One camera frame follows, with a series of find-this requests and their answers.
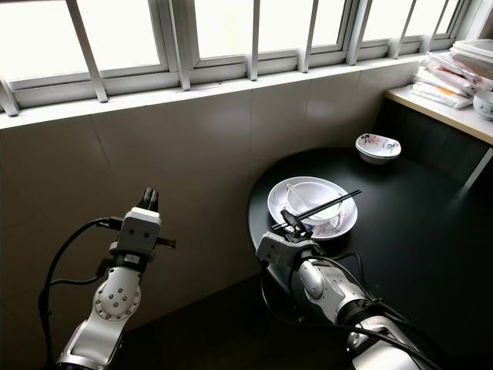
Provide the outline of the small white floral bowl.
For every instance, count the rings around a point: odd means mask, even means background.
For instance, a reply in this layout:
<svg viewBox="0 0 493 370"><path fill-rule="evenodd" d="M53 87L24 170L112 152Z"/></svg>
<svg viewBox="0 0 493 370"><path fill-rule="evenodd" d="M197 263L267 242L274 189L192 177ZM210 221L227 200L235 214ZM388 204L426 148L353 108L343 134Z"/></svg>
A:
<svg viewBox="0 0 493 370"><path fill-rule="evenodd" d="M401 155L401 144L391 138L373 133L364 133L356 138L355 148L360 158L367 163L387 163Z"/></svg>

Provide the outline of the white barred window frame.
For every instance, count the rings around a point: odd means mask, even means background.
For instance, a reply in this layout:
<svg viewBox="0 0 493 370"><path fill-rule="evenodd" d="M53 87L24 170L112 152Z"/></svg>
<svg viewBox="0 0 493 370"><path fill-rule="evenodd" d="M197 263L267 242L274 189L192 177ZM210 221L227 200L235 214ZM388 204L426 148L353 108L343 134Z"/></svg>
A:
<svg viewBox="0 0 493 370"><path fill-rule="evenodd" d="M1 0L8 112L493 38L493 0Z"/></svg>

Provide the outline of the blue white porcelain cup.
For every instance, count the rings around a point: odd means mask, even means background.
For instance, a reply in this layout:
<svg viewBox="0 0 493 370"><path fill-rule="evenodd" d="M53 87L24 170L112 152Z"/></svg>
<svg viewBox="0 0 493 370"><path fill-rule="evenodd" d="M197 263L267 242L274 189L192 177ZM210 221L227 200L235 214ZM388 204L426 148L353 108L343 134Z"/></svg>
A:
<svg viewBox="0 0 493 370"><path fill-rule="evenodd" d="M479 116L483 117L483 119L493 121L493 91L479 89L473 94L472 105Z"/></svg>

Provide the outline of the light wooden counter board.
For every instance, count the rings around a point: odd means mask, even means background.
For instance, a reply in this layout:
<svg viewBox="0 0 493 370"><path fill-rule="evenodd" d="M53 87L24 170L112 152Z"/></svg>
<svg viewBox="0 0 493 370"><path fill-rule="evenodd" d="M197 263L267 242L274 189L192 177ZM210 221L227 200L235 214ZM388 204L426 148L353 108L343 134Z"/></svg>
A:
<svg viewBox="0 0 493 370"><path fill-rule="evenodd" d="M388 89L384 95L391 101L400 103L417 113L426 114L431 119L439 120L447 126L457 128L462 133L493 146L493 120L479 116L471 106L464 109L450 108L443 103L436 103L423 96L412 94L410 86Z"/></svg>

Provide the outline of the white plastic food packet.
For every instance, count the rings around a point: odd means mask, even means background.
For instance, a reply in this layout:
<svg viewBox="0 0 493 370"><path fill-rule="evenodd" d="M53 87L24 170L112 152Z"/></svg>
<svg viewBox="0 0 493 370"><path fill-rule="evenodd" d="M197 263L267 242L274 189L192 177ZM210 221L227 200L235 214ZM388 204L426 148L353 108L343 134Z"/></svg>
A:
<svg viewBox="0 0 493 370"><path fill-rule="evenodd" d="M470 106L472 96L475 94L475 88L470 85L447 86L441 80L435 82L420 77L414 77L414 83L410 89L413 95L423 96L425 99L453 109L464 109Z"/></svg>
<svg viewBox="0 0 493 370"><path fill-rule="evenodd" d="M440 81L444 87L453 89L458 95L471 96L484 88L482 78L468 67L454 61L448 54L428 53L422 66Z"/></svg>

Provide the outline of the white plastic container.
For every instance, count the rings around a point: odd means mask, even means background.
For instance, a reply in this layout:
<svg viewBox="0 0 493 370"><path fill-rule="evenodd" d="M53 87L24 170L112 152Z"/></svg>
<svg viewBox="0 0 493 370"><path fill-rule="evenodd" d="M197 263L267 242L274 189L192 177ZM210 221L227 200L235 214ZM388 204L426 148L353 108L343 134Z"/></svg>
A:
<svg viewBox="0 0 493 370"><path fill-rule="evenodd" d="M458 40L451 56L479 76L493 79L493 39Z"/></svg>

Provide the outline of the large white floral bowl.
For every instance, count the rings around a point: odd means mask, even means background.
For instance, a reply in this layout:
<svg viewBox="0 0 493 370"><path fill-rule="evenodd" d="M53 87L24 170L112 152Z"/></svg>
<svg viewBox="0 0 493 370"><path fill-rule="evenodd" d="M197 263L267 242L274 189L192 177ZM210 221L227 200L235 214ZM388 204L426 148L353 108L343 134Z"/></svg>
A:
<svg viewBox="0 0 493 370"><path fill-rule="evenodd" d="M269 191L267 209L275 224L283 224L283 210L299 215L345 194L347 190L320 177L289 177ZM311 239L327 241L351 230L357 218L358 208L352 197L303 219L303 225L311 232Z"/></svg>

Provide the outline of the black chopstick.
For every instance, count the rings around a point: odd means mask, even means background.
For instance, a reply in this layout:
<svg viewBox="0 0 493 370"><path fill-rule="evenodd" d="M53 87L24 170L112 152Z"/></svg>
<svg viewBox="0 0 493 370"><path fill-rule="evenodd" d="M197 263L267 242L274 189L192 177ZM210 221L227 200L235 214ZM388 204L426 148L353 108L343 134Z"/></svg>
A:
<svg viewBox="0 0 493 370"><path fill-rule="evenodd" d="M349 220L355 220L356 207L350 198L362 193L355 190L343 195L340 190L301 190L299 187L281 188L272 191L269 211L277 225L285 227L288 222L283 211L291 213L300 221L310 225L330 223L339 227Z"/></svg>
<svg viewBox="0 0 493 370"><path fill-rule="evenodd" d="M318 207L311 208L303 213L299 213L298 217L303 220L313 216L314 214L320 213L321 211L327 210L328 208L335 207L336 204L342 204L343 201L349 200L349 198L355 197L358 194L361 194L362 190L355 190L352 193L348 193L346 195L341 195L341 197L335 198L335 200L331 200L325 202L324 204L318 205ZM289 211L283 211L282 214L288 214ZM271 231L280 231L280 224L276 224L271 227Z"/></svg>

